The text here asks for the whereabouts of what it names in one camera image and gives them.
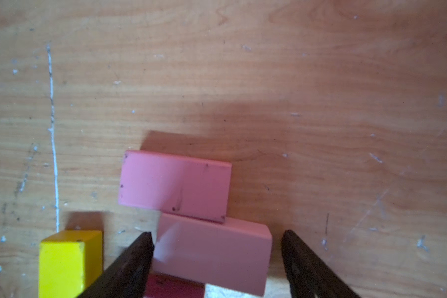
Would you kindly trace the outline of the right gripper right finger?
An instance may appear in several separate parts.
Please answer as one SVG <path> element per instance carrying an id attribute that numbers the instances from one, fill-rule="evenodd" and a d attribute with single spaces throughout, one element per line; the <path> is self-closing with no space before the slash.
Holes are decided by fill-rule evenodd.
<path id="1" fill-rule="evenodd" d="M 281 254 L 293 298 L 359 296 L 293 230 L 284 232 Z"/>

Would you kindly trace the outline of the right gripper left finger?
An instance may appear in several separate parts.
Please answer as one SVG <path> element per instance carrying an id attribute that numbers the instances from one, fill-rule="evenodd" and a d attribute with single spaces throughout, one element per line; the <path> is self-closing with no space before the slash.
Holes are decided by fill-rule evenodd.
<path id="1" fill-rule="evenodd" d="M 79 297 L 144 297 L 154 249 L 151 232 L 141 233 Z"/>

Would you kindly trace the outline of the light pink block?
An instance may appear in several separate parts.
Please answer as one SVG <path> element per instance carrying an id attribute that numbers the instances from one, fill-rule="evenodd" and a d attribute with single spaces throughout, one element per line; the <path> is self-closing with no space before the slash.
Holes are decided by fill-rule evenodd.
<path id="1" fill-rule="evenodd" d="M 152 265 L 158 273 L 263 296 L 272 244 L 269 228 L 260 223 L 162 214 Z"/>

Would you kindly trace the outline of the magenta block top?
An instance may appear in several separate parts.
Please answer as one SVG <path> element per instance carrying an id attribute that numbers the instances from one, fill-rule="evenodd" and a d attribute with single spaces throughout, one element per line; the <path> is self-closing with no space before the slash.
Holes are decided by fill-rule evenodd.
<path id="1" fill-rule="evenodd" d="M 205 285 L 174 278 L 151 274 L 145 288 L 145 298 L 203 298 Z"/>

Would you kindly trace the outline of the yellow block upper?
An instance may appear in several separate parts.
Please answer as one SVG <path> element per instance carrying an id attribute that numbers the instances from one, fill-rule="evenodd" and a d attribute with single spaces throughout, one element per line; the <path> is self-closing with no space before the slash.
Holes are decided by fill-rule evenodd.
<path id="1" fill-rule="evenodd" d="M 76 298 L 103 272 L 103 233 L 64 230 L 39 244 L 38 297 Z"/>

